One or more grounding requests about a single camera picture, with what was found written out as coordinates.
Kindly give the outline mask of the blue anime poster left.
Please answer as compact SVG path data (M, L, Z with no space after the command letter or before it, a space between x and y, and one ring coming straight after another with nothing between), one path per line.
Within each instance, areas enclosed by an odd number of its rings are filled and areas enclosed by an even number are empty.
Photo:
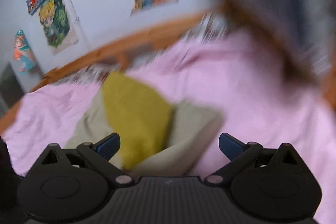
M14 60L20 62L20 72L22 73L29 72L37 65L37 61L23 30L19 30L15 35Z

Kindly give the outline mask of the blond anime character poster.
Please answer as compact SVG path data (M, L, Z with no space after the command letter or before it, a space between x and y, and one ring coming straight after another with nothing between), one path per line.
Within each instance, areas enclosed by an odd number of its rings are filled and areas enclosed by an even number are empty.
M39 20L53 55L78 42L75 26L63 0L45 0L39 9Z

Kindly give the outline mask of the floral patterned pillow right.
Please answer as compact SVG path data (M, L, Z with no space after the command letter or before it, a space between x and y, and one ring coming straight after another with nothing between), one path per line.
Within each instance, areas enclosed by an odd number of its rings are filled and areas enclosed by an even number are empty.
M182 35L181 41L208 44L230 33L227 18L219 12L207 13L201 21Z

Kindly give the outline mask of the white wall conduit pipe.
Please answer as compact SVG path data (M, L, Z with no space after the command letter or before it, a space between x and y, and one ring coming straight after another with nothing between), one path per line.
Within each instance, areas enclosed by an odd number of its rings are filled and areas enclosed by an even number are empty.
M76 31L79 43L83 45L83 47L88 51L90 50L90 44L87 40L87 37L83 31L81 22L80 22L80 17L77 14L77 11L75 9L74 3L72 0L64 0L66 3L66 8L70 11L70 17L71 17L71 22L74 26L74 29Z

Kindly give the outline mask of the wooden bed frame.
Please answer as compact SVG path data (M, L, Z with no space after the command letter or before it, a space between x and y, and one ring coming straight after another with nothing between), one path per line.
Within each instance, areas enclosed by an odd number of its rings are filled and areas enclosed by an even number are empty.
M249 25L258 34L265 36L268 42L285 51L284 40L278 34L267 30L257 21L255 16L244 11L233 1L225 1L221 6L214 9L214 11L223 12L237 23ZM150 46L155 51L166 49L176 43L186 31L196 26L205 14L205 12L199 12L175 20L165 21L113 40L107 45L91 51L61 68L50 70L43 76L42 81L33 87L32 91L34 92L45 85L55 83L63 77L79 71L83 67L110 58L115 59L120 64L121 69L125 70L131 64L129 53L132 50L141 46Z

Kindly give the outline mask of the olive brown grey hooded jacket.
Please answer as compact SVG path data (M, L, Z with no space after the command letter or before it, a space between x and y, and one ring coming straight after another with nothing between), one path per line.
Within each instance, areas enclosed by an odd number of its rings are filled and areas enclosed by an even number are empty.
M66 148L109 134L120 149L109 162L132 176L183 176L221 129L221 112L182 100L169 104L154 89L112 72L78 121Z

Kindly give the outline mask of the pink bed sheet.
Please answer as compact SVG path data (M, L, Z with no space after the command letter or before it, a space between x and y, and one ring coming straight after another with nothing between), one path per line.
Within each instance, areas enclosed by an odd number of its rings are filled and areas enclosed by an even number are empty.
M315 219L335 223L335 112L313 84L286 77L284 57L250 31L208 44L180 41L121 74L171 105L185 100L222 114L219 132L187 174L207 177L228 162L219 149L223 132L267 148L290 143L322 189ZM24 176L48 144L66 148L101 86L46 85L22 98L15 122L2 134L17 174Z

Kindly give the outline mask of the dark cabinet by wall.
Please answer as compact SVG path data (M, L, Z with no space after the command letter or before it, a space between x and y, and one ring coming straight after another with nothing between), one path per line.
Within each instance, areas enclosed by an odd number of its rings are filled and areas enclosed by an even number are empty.
M24 95L13 68L8 63L1 73L1 115L5 114Z

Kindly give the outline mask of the floral patterned pillow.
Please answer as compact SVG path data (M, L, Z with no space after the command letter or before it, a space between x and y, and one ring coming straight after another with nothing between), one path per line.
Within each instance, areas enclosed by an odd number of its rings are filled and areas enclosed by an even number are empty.
M119 65L94 63L93 65L83 67L69 76L63 77L62 79L56 81L54 85L86 85L92 83L102 85L111 72L119 72L120 70L121 68Z
M201 21L182 35L181 41L208 44L230 33L227 18L219 12L207 13Z

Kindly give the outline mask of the floral patterned pillow left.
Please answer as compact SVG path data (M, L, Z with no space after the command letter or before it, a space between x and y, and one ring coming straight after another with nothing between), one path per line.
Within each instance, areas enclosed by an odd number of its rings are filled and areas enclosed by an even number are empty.
M56 81L54 85L86 85L92 83L102 85L111 72L119 72L120 70L121 68L119 65L94 63L93 65L83 67L69 76L63 77L62 79Z

